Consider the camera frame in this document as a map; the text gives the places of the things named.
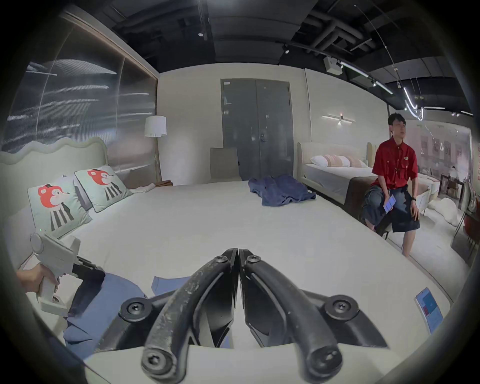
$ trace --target denim shorts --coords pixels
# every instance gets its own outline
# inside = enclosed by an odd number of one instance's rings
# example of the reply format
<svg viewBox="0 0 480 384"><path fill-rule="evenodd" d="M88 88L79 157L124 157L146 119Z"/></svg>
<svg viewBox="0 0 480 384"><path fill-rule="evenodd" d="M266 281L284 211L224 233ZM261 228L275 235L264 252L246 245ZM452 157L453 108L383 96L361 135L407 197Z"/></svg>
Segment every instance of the denim shorts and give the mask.
<svg viewBox="0 0 480 384"><path fill-rule="evenodd" d="M393 232L408 232L420 228L420 220L415 221L410 213L412 197L407 191L407 186L390 190L396 203L390 212ZM385 217L385 195L379 185L371 186L365 193L362 204L362 219L367 219L374 226L380 224Z"/></svg>

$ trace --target bare leg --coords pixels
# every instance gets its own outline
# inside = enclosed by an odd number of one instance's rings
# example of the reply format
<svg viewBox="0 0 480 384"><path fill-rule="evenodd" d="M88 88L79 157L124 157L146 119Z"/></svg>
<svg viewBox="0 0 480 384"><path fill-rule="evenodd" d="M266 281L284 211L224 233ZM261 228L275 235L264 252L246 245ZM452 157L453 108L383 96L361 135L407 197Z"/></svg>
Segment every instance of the bare leg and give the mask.
<svg viewBox="0 0 480 384"><path fill-rule="evenodd" d="M412 250L414 240L415 240L414 230L405 232L405 235L403 235L403 246L402 246L402 253L404 256L410 256L410 251Z"/></svg>
<svg viewBox="0 0 480 384"><path fill-rule="evenodd" d="M370 221L368 221L367 219L365 219L365 224L367 225L367 227L369 229L371 229L372 231L375 231L375 225L373 225Z"/></svg>

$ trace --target red shirt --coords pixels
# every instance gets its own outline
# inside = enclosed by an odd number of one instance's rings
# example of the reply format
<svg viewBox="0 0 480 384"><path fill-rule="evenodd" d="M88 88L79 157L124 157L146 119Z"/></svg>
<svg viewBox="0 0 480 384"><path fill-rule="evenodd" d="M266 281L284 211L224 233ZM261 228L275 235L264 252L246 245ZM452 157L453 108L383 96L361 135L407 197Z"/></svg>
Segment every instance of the red shirt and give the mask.
<svg viewBox="0 0 480 384"><path fill-rule="evenodd" d="M372 173L385 177L388 189L405 187L408 178L413 180L418 172L417 156L411 146L404 142L397 145L393 137L379 145ZM372 185L380 185L378 178Z"/></svg>

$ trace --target smartphone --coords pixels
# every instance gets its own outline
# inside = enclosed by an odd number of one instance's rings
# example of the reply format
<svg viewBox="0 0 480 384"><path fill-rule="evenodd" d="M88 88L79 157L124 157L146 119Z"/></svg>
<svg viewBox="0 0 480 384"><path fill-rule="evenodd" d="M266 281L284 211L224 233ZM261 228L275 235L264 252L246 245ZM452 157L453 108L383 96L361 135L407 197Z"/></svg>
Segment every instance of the smartphone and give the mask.
<svg viewBox="0 0 480 384"><path fill-rule="evenodd" d="M396 203L396 198L392 195L390 196L390 199L388 199L387 204L384 205L384 210L385 212L390 212L390 209L395 205Z"/></svg>
<svg viewBox="0 0 480 384"><path fill-rule="evenodd" d="M431 334L444 319L440 308L438 308L437 302L428 288L425 288L415 297L415 302L420 308L428 332Z"/></svg>

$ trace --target man's hand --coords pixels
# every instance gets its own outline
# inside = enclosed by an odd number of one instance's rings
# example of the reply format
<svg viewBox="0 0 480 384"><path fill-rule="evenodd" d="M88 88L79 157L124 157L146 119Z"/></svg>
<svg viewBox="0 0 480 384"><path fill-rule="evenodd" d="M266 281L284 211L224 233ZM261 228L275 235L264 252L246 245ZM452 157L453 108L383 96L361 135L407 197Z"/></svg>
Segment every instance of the man's hand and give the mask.
<svg viewBox="0 0 480 384"><path fill-rule="evenodd" d="M385 201L384 201L384 207L385 207L388 203L388 200L390 199L390 193L384 192L384 195L385 195Z"/></svg>
<svg viewBox="0 0 480 384"><path fill-rule="evenodd" d="M417 203L415 200L412 200L412 204L410 205L410 213L415 221L420 219L420 211L417 208Z"/></svg>
<svg viewBox="0 0 480 384"><path fill-rule="evenodd" d="M22 283L22 287L24 287L25 292L38 292L40 289L40 283L44 277L49 279L55 285L59 283L52 271L40 263L38 263L32 269L18 270L17 277L20 279L20 283Z"/></svg>

